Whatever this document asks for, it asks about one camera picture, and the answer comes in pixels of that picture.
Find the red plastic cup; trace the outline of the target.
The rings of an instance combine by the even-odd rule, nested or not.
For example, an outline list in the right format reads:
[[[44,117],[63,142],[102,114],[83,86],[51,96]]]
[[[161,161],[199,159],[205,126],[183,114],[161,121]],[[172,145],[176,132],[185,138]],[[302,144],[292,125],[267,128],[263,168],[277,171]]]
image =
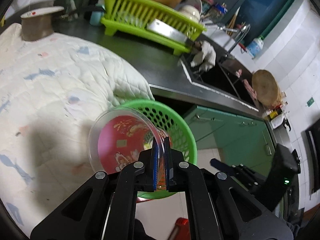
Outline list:
[[[90,129],[88,154],[95,172],[120,172],[125,166],[138,161],[140,152],[154,148],[156,165],[155,190],[164,191],[164,152],[171,145],[168,133],[156,127],[149,118],[129,107],[114,107],[103,112]]]

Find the green cabinet door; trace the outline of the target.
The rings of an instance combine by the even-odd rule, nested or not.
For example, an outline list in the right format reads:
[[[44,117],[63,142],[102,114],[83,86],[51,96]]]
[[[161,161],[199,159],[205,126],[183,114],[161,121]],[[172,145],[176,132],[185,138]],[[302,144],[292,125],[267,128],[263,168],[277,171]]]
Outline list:
[[[201,106],[184,120],[198,150],[215,148],[229,166],[243,164],[263,176],[270,172],[275,146],[264,121]]]

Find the green plastic basket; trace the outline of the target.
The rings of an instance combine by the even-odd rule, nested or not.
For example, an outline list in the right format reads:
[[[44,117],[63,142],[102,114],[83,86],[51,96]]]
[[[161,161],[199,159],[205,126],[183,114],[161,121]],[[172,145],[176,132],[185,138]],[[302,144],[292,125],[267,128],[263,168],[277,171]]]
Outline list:
[[[126,102],[119,109],[130,112],[148,130],[141,137],[143,149],[137,160],[145,164],[146,180],[152,182],[152,192],[138,192],[144,199],[162,199],[174,193],[166,189],[173,181],[173,169],[169,157],[174,151],[182,152],[184,161],[197,164],[197,148],[194,136],[183,118],[163,103],[138,99]]]

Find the red plastic stool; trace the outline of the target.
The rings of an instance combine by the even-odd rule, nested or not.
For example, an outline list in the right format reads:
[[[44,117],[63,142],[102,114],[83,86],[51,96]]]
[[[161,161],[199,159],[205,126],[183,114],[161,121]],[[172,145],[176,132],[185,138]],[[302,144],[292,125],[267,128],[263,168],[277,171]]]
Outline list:
[[[168,240],[191,240],[189,220],[186,218],[178,218]]]

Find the round wooden cutting board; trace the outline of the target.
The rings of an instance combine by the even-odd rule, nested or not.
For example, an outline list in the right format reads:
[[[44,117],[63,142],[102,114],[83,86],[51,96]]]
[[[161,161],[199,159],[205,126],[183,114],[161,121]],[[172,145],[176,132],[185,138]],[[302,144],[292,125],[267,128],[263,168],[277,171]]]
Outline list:
[[[256,71],[252,76],[252,88],[257,93],[257,100],[264,106],[273,108],[280,103],[280,89],[269,71],[264,69]]]

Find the white dish rag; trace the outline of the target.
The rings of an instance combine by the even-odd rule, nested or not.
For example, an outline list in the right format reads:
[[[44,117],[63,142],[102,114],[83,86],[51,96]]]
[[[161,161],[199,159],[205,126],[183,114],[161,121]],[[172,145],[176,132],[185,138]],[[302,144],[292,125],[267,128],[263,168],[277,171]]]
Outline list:
[[[208,41],[198,41],[193,45],[195,54],[190,66],[198,67],[199,71],[207,72],[211,70],[216,63],[216,51]]]

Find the white detergent bottle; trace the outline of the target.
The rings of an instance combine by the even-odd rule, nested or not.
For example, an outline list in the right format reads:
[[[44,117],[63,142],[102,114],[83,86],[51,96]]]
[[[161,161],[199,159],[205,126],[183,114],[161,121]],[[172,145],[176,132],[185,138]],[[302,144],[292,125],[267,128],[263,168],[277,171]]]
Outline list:
[[[252,40],[252,42],[246,47],[246,51],[249,53],[250,57],[254,59],[261,52],[263,46],[264,37],[260,35]]]

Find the white quilted mat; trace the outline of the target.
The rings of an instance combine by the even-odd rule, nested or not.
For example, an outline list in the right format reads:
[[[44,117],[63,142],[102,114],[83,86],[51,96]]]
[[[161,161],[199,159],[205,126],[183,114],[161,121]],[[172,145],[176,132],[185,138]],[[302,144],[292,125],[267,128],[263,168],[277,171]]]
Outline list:
[[[25,235],[92,176],[97,117],[152,97],[131,64],[99,45],[58,33],[27,42],[18,23],[1,34],[1,200]]]

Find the green dish rack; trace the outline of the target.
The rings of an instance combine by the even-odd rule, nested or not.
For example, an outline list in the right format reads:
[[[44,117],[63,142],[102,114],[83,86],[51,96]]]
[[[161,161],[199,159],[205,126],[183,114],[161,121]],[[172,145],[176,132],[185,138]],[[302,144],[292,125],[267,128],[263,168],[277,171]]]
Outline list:
[[[106,12],[100,22],[105,26],[105,35],[113,36],[117,31],[136,35],[159,43],[173,50],[174,55],[191,51],[184,42],[175,41],[148,29],[159,21],[195,41],[205,27],[180,12],[152,0],[104,0]]]

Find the cleaver blade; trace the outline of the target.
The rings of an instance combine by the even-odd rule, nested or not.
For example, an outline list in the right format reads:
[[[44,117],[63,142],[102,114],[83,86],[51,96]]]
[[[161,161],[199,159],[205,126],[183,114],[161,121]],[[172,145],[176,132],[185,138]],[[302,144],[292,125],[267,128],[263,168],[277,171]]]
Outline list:
[[[176,30],[175,28],[158,19],[154,19],[151,23],[149,23],[147,26],[147,30],[183,45],[193,46],[195,44],[194,41],[189,39],[182,32]]]

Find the white ceramic bowl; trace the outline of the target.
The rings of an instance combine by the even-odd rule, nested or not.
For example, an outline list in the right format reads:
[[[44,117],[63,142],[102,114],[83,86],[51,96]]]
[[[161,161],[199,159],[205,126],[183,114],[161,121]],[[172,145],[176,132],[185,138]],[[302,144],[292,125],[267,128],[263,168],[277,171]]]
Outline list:
[[[178,9],[178,12],[183,14],[185,17],[188,19],[199,23],[200,21],[200,12],[193,6],[191,5],[184,5],[180,9]]]

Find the teal cup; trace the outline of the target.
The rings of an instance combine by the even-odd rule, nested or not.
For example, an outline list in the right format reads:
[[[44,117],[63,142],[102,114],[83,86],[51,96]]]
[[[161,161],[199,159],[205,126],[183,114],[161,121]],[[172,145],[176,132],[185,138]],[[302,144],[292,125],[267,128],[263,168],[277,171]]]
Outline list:
[[[103,5],[95,5],[92,9],[91,18],[89,20],[90,25],[98,27],[101,26],[101,18],[105,13],[105,7]]]

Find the metal saucepan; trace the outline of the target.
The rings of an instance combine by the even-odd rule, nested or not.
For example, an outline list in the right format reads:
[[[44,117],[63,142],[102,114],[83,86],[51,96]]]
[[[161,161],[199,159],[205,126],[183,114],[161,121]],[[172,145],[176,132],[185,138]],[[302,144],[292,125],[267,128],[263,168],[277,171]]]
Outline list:
[[[21,15],[22,38],[24,41],[37,41],[54,33],[53,19],[68,18],[64,7],[44,7],[25,12]]]

